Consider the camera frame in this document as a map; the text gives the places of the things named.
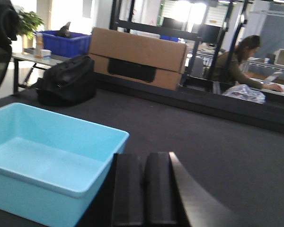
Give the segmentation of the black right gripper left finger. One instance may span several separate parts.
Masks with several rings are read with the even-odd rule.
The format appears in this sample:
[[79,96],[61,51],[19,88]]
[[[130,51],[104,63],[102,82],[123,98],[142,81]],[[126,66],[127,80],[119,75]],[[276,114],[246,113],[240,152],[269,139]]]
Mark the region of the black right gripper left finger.
[[111,225],[143,225],[142,167],[135,154],[117,156]]

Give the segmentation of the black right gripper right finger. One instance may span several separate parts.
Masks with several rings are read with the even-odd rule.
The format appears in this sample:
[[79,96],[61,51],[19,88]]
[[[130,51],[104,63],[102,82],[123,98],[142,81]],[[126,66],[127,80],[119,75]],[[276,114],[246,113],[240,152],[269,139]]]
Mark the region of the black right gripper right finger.
[[169,154],[148,155],[144,169],[147,225],[176,225],[177,212]]

